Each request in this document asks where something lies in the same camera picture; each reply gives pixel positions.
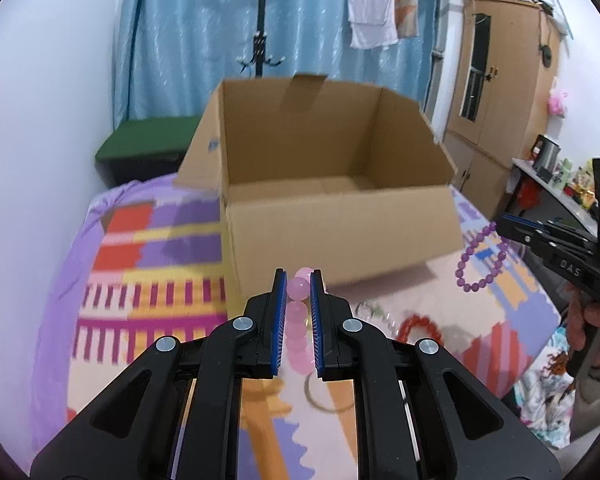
green cloth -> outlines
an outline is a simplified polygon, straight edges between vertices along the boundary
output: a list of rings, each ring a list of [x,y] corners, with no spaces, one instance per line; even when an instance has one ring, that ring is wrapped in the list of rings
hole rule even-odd
[[[185,153],[199,122],[200,116],[126,121],[104,141],[96,161]]]

white wall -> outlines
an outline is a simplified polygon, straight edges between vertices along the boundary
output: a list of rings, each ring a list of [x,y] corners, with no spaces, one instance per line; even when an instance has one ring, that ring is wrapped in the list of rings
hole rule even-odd
[[[0,3],[0,441],[26,466],[32,355],[112,124],[116,0]]]
[[[558,78],[569,93],[564,121],[551,119],[549,134],[576,166],[600,156],[600,14],[590,0],[560,0],[574,39],[560,50]],[[462,32],[462,0],[450,0],[449,26],[440,92],[432,126],[440,136],[446,126],[458,70]]]

bed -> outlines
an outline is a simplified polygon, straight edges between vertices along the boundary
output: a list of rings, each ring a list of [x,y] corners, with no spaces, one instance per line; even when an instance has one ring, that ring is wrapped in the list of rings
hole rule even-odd
[[[208,335],[227,319],[228,308],[244,304],[218,198],[175,189],[173,177],[126,184],[92,203],[40,327],[31,457],[156,338]],[[460,193],[453,195],[469,244],[487,222]],[[465,270],[468,280],[488,272],[501,243],[490,235],[478,247]],[[476,293],[456,285],[459,254],[366,282],[326,285],[353,308],[372,304],[382,314],[370,320],[380,328],[385,323],[388,335],[414,316],[428,319],[445,347],[503,396],[560,323],[525,264],[507,251],[502,273]],[[414,330],[410,337],[416,336]],[[352,403],[349,382],[327,384],[315,373],[298,373],[283,354],[278,378],[244,382],[238,478],[355,478]]]

person's arm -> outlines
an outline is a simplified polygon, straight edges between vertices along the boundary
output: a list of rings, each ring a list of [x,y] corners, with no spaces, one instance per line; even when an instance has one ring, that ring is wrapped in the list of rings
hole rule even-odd
[[[600,327],[600,303],[591,303],[583,310],[580,293],[575,291],[569,306],[567,339],[576,350],[584,348],[585,320]],[[600,426],[600,352],[586,378],[576,384],[576,399],[571,419],[571,441]]]

wooden wardrobe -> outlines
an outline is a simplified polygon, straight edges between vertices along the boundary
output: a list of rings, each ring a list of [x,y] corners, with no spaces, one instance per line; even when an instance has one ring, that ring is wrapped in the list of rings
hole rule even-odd
[[[539,5],[464,0],[462,46],[443,141],[453,184],[487,217],[496,213],[512,158],[528,158],[546,131],[560,34]]]

